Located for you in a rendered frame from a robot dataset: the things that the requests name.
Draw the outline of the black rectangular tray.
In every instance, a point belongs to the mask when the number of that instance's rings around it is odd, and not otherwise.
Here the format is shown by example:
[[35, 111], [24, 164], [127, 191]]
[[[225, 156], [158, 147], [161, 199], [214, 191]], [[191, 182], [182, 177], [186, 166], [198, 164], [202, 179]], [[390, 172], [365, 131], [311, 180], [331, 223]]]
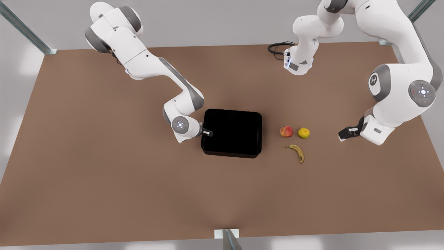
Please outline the black rectangular tray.
[[258, 112], [207, 109], [203, 128], [213, 133], [201, 138], [207, 155], [256, 158], [262, 151], [262, 115]]

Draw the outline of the spotted yellow banana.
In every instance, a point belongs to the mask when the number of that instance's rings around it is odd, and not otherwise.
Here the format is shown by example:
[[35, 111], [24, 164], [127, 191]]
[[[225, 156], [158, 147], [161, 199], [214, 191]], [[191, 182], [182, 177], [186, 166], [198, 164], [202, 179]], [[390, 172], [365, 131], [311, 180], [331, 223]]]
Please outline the spotted yellow banana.
[[285, 145], [285, 148], [289, 148], [289, 149], [293, 149], [297, 154], [298, 154], [298, 158], [299, 158], [299, 162], [303, 163], [305, 160], [305, 155], [304, 152], [302, 151], [302, 149], [295, 145], [295, 144], [290, 144], [290, 145]]

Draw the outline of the silver frame post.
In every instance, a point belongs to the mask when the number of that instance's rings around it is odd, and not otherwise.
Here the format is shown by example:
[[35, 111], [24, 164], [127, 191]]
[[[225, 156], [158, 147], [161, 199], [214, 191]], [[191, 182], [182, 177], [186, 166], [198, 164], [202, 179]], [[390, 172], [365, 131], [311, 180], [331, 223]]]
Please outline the silver frame post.
[[214, 239], [222, 239], [223, 250], [243, 250], [239, 239], [239, 229], [216, 229]]
[[56, 55], [57, 49], [51, 49], [41, 40], [16, 14], [0, 0], [0, 15], [2, 15], [16, 30], [27, 38], [44, 55]]
[[407, 17], [414, 23], [435, 1], [436, 0], [421, 0]]

